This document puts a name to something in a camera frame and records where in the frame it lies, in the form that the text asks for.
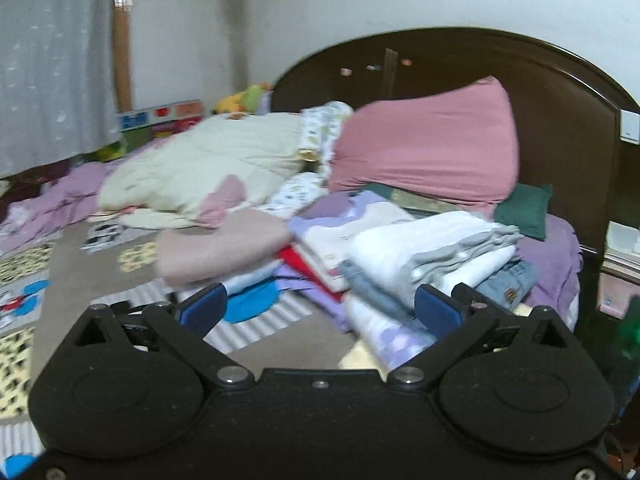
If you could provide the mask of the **white grey garment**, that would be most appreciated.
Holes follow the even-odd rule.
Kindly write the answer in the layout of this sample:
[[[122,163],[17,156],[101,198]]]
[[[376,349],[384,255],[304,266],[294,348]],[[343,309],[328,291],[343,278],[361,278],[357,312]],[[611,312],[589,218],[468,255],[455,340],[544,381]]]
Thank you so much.
[[[450,294],[457,284],[480,284],[512,259],[521,238],[516,226],[451,211],[364,231],[349,242],[346,258],[411,307],[422,285]]]

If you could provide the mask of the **folded blue jeans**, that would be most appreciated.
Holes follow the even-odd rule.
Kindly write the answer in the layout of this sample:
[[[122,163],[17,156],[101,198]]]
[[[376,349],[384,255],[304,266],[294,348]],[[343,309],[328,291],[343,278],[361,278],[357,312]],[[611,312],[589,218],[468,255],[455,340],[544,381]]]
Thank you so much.
[[[530,262],[514,259],[480,282],[475,289],[506,310],[513,311],[537,281],[537,271]]]

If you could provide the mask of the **folded pink sweater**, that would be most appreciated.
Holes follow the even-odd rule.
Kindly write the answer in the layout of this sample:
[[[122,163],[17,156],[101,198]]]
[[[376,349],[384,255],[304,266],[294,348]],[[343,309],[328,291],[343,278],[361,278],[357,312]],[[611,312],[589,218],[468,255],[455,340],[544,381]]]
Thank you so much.
[[[266,261],[292,238],[283,219],[253,208],[241,209],[207,234],[161,232],[155,270],[171,286],[219,278]]]

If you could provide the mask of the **purple bed sheet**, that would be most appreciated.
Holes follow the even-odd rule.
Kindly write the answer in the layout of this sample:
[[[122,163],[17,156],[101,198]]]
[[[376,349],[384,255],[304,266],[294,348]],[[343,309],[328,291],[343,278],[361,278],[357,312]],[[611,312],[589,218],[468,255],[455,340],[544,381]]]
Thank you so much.
[[[573,227],[553,214],[546,215],[546,238],[523,237],[516,254],[531,263],[537,283],[523,299],[527,307],[552,307],[570,330],[579,316],[579,273],[582,250]]]

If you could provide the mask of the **small green cushion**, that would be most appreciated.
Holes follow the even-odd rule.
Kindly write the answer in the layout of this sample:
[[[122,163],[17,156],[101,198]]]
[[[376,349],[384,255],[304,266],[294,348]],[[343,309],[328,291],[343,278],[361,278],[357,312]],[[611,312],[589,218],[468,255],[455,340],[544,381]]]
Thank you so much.
[[[545,240],[546,218],[552,195],[550,184],[533,186],[518,183],[511,195],[495,209],[495,222],[517,226],[524,236],[534,240]]]

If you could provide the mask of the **cartoon patterned brown blanket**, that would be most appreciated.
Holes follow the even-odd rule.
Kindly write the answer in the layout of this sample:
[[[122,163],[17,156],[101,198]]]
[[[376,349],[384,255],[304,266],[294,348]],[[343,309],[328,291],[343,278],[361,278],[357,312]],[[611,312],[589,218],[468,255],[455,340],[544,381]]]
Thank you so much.
[[[112,304],[125,298],[133,304],[146,304],[167,294],[152,266],[130,273],[120,270],[118,257],[124,249],[152,237],[89,254],[81,248],[87,232],[85,223],[65,229],[53,244],[49,272],[33,276],[47,278],[50,285],[35,312],[38,320],[22,323],[35,330],[32,378],[38,377],[89,304]],[[220,322],[206,341],[258,375],[266,367],[337,368],[355,344],[355,337],[343,333],[333,318],[302,295],[282,292],[279,302],[265,313],[243,323]]]

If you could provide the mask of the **cream yellow quilt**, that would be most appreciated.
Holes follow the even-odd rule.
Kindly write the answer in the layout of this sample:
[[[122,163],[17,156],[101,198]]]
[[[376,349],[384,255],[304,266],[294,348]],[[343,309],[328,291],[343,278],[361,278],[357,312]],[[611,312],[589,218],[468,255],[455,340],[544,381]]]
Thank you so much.
[[[96,203],[137,229],[215,229],[299,173],[300,119],[291,113],[213,116],[123,162]]]

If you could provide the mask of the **white lilac folded top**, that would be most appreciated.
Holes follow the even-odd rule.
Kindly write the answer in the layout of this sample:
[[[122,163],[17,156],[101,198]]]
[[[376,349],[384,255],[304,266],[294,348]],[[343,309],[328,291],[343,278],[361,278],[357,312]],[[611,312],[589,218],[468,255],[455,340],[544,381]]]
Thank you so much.
[[[288,227],[296,252],[331,292],[344,292],[348,284],[338,268],[346,259],[350,240],[377,228],[413,220],[413,216],[382,196],[363,191],[348,198],[348,207],[334,217],[294,217]]]

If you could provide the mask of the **purple crumpled sheet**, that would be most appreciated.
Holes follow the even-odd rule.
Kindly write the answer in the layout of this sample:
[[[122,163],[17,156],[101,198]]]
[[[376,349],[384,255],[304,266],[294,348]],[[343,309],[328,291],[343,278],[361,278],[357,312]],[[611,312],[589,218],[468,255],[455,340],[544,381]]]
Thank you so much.
[[[2,255],[94,214],[99,190],[110,172],[102,162],[87,162],[43,194],[12,203],[1,223]]]

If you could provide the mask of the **bedside stack of books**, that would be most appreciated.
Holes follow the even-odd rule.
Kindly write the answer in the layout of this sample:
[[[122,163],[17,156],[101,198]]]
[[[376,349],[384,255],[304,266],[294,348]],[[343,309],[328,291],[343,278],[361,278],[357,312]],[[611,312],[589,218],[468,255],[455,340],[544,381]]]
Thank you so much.
[[[622,320],[629,301],[639,295],[639,230],[608,222],[599,274],[598,310]]]

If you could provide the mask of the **white patterned baby cloth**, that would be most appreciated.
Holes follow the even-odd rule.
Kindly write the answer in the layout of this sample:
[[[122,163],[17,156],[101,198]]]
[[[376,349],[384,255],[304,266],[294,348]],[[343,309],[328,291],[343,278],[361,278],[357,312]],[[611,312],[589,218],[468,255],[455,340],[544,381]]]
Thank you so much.
[[[303,169],[287,178],[258,210],[291,219],[328,194],[335,143],[354,109],[341,101],[304,108],[299,112],[298,158]]]

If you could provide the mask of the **yellow plush toy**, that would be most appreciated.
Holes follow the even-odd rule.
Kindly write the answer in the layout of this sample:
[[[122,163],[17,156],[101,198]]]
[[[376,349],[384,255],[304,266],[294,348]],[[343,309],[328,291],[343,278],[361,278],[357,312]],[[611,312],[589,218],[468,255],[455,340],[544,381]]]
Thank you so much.
[[[270,107],[270,84],[251,84],[245,90],[226,96],[212,108],[214,115],[219,114],[266,114]]]

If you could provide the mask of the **dark wooden headboard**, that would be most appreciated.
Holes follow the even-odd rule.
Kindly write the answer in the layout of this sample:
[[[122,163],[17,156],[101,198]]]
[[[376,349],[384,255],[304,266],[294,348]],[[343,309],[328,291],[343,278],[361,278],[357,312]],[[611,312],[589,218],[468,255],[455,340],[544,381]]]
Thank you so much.
[[[509,95],[520,180],[553,188],[550,211],[603,254],[610,222],[638,226],[639,149],[620,137],[638,102],[611,76],[548,42],[475,27],[436,27],[361,37],[307,56],[276,82],[275,112],[326,101],[360,107],[461,88],[486,76]]]

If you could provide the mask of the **grey sheer curtain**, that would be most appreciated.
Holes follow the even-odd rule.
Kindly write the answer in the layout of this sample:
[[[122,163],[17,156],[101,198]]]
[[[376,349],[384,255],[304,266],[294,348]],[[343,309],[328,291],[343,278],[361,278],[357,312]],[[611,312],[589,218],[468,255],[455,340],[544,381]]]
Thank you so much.
[[[119,138],[113,0],[1,0],[1,173]]]

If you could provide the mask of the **wooden window frame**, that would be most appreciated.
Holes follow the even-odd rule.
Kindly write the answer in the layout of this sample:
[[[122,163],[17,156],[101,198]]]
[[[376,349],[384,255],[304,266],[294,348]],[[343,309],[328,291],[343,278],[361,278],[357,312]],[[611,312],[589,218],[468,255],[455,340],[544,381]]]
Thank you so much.
[[[132,110],[130,72],[130,18],[134,0],[113,0],[112,55],[114,88],[118,110]]]

